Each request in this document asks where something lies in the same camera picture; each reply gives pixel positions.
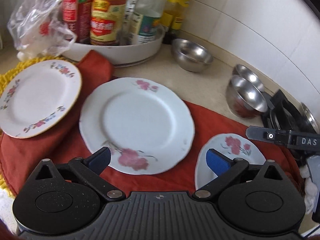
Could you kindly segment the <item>white gloved right hand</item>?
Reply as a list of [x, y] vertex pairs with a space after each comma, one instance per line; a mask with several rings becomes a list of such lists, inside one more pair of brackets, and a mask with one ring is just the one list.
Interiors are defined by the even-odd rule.
[[313, 208], [316, 205], [316, 196], [318, 192], [318, 187], [315, 183], [312, 182], [309, 168], [307, 165], [304, 165], [299, 168], [301, 177], [304, 179], [304, 203], [305, 203], [305, 214], [308, 215], [313, 211]]

